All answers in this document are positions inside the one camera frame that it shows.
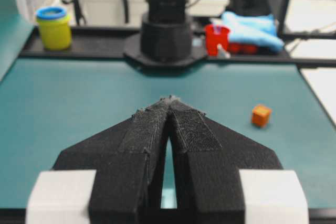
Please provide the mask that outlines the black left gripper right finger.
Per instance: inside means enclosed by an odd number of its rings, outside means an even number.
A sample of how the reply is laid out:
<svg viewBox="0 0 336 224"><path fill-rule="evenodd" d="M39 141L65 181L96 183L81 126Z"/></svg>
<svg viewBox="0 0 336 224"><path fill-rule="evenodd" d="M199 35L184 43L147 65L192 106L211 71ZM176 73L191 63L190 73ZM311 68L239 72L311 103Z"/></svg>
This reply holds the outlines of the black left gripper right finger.
<svg viewBox="0 0 336 224"><path fill-rule="evenodd" d="M188 223L244 223L240 169L282 169L276 153L173 100L170 137L177 208Z"/></svg>

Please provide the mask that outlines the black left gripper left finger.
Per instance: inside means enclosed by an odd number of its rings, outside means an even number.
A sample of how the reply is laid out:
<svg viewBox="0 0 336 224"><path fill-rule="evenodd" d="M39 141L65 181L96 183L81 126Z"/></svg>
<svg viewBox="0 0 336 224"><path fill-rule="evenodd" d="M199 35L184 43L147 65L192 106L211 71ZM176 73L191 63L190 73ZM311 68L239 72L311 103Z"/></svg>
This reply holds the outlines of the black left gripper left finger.
<svg viewBox="0 0 336 224"><path fill-rule="evenodd" d="M91 223L140 223L160 208L168 115L169 103L160 99L60 152L54 170L96 170Z"/></svg>

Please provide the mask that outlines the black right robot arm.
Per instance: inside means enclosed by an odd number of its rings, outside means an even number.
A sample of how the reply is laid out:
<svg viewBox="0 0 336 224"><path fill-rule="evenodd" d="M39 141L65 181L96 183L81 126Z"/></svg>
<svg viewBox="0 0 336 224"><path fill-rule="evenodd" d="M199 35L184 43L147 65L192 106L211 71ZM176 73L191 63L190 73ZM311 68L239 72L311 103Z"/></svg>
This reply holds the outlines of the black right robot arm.
<svg viewBox="0 0 336 224"><path fill-rule="evenodd" d="M148 11L142 17L141 52L160 63L186 59L192 50L191 18L188 0L146 0Z"/></svg>

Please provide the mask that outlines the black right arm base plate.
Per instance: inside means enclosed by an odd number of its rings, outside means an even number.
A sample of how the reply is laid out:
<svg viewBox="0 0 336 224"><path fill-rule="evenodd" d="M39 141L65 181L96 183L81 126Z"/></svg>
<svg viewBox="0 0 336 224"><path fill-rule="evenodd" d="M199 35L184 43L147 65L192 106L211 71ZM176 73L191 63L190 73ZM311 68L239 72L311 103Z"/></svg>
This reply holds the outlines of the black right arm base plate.
<svg viewBox="0 0 336 224"><path fill-rule="evenodd" d="M207 57L207 52L204 43L200 38L194 37L193 41L200 41L200 45L191 47L191 52L184 58L173 57L168 55L168 50L161 49L163 52L163 58L161 55L158 57L150 57L141 51L140 47L140 34L135 34L128 37L124 42L123 53L125 57L141 64L147 68L161 68L161 69L179 69L185 68L204 60Z"/></svg>

